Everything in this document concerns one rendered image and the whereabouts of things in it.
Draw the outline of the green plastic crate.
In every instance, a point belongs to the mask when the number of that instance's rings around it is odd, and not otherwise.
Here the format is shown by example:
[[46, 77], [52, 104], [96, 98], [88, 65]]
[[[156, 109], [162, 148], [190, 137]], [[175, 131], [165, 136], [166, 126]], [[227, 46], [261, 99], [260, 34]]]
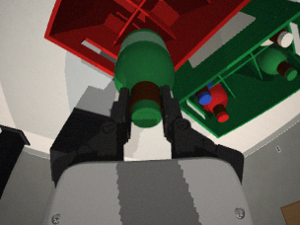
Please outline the green plastic crate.
[[[300, 55], [296, 53], [294, 40], [284, 48], [288, 63], [297, 70], [292, 81], [280, 74], [264, 73], [255, 60], [255, 56], [269, 46], [261, 44], [281, 29], [292, 33], [290, 23], [297, 25], [300, 37], [299, 2], [250, 1], [176, 71], [172, 95], [173, 99], [178, 98], [181, 111], [220, 138], [298, 92]], [[211, 81], [211, 88], [221, 81], [228, 96], [225, 109], [229, 118], [224, 122], [207, 112], [193, 96]]]

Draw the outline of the red plastic crate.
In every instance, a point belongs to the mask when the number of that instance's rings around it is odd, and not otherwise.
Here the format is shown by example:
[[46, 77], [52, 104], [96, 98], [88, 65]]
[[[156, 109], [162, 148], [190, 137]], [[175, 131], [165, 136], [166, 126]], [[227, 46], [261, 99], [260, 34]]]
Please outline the red plastic crate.
[[177, 71], [250, 1], [56, 0], [44, 38], [113, 76], [115, 64], [82, 42], [117, 59], [126, 35], [150, 29], [164, 40]]

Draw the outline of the white bottle with grey label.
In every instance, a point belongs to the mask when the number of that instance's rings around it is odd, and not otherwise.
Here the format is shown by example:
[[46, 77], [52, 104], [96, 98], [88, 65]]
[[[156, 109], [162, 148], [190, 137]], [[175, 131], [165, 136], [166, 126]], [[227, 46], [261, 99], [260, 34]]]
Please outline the white bottle with grey label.
[[279, 32], [277, 32], [274, 36], [272, 36], [270, 39], [265, 41], [261, 46], [270, 45], [273, 43], [276, 43], [279, 46], [287, 47], [289, 46], [293, 41], [293, 35], [285, 30], [282, 29]]

